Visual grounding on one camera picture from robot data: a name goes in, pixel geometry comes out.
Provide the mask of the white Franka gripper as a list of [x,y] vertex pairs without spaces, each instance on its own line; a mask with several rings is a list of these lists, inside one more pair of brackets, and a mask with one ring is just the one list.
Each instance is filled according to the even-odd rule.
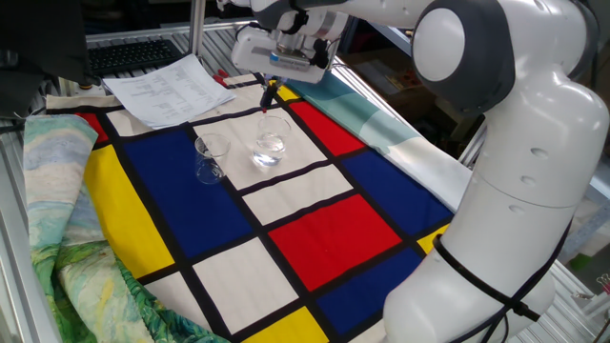
[[325,67],[313,65],[300,50],[281,51],[268,32],[253,27],[246,27],[237,34],[232,61],[239,69],[267,75],[259,103],[263,111],[273,104],[286,79],[316,84],[326,71]]

